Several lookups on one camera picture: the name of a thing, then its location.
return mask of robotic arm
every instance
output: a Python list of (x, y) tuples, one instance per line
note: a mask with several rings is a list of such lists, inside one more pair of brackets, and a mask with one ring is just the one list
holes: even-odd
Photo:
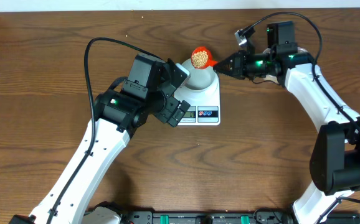
[[(235, 38), (243, 50), (219, 62), (214, 70), (241, 80), (270, 80), (287, 89), (302, 104), (317, 129), (318, 138), (310, 160), (313, 181), (293, 203), (293, 217), (289, 220), (299, 224), (324, 222), (340, 203), (339, 198), (360, 190), (360, 135), (333, 101), (359, 126), (360, 115), (336, 94), (318, 65), (313, 74), (315, 60), (305, 49), (298, 48), (291, 21), (267, 26), (268, 49), (263, 54), (255, 54), (249, 40), (254, 32), (253, 26), (238, 30)], [(355, 150), (345, 152), (345, 143), (356, 145)]]
[[(128, 78), (116, 80), (95, 100), (96, 135), (91, 152), (88, 148), (93, 140), (92, 120), (51, 191), (29, 217), (16, 215), (11, 223), (87, 223), (82, 221), (83, 215), (102, 177), (137, 128), (145, 124), (148, 115), (153, 114), (172, 127), (184, 116), (190, 105), (175, 99), (173, 93), (188, 78), (189, 72), (171, 59), (165, 62), (151, 55), (138, 54)], [(122, 89), (115, 91), (121, 81), (124, 81)], [(93, 217), (91, 223), (98, 221), (98, 217), (87, 216), (90, 217)], [(106, 215), (109, 222), (114, 222), (115, 217), (119, 218), (112, 211)], [(103, 222), (104, 216), (99, 218), (102, 220), (97, 223), (109, 223)]]

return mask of wood grain surface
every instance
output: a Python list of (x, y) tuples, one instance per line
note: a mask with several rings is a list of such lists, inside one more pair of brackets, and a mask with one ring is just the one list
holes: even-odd
[[(83, 53), (112, 37), (183, 62), (198, 46), (216, 60), (238, 50), (234, 32), (276, 10), (0, 13), (0, 223), (27, 215), (45, 197), (90, 119)], [(360, 9), (295, 10), (321, 29), (319, 65), (360, 113)], [(296, 39), (314, 53), (314, 30), (296, 17)], [(256, 28), (257, 50), (266, 46)], [(90, 51), (95, 96), (128, 75), (136, 52), (111, 43)], [(287, 208), (310, 183), (316, 131), (296, 98), (279, 86), (220, 76), (218, 127), (171, 128), (150, 117), (117, 157), (93, 196), (157, 211), (229, 212)], [(353, 195), (360, 198), (360, 192)], [(359, 211), (344, 202), (338, 210)]]

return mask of black base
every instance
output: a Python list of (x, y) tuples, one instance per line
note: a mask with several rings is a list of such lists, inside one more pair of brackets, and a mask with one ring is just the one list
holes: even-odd
[[(282, 221), (283, 212), (253, 213), (153, 213), (153, 212), (129, 212), (123, 218), (121, 224), (287, 224)], [(325, 224), (360, 224), (358, 213), (331, 213)]]

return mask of white scale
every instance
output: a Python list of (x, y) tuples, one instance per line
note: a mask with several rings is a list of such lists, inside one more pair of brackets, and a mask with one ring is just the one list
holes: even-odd
[(185, 100), (190, 108), (178, 125), (219, 125), (220, 85), (219, 77), (212, 67), (196, 69), (191, 59), (182, 66), (190, 72), (187, 83), (174, 92), (179, 101)]

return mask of orange cup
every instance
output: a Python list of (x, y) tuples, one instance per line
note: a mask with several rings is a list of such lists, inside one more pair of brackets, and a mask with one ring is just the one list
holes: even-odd
[(207, 53), (207, 62), (204, 66), (202, 66), (201, 68), (197, 68), (197, 69), (205, 69), (207, 68), (208, 66), (212, 66), (217, 64), (216, 61), (213, 60), (213, 57), (212, 57), (212, 53), (206, 48), (206, 47), (197, 47), (191, 54), (194, 55), (195, 53), (198, 53), (198, 52), (201, 52), (201, 51), (206, 51)]

